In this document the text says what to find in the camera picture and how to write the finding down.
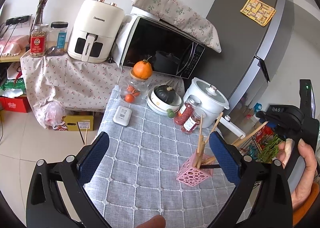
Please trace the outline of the person's left thumb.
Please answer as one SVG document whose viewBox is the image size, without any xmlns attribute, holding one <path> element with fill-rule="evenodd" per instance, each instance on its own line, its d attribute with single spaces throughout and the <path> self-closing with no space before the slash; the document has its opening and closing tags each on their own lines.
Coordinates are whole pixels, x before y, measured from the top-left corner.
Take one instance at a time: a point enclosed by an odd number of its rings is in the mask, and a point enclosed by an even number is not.
<svg viewBox="0 0 320 228">
<path fill-rule="evenodd" d="M 161 215 L 156 215 L 136 228 L 165 228 L 166 221 Z"/>
</svg>

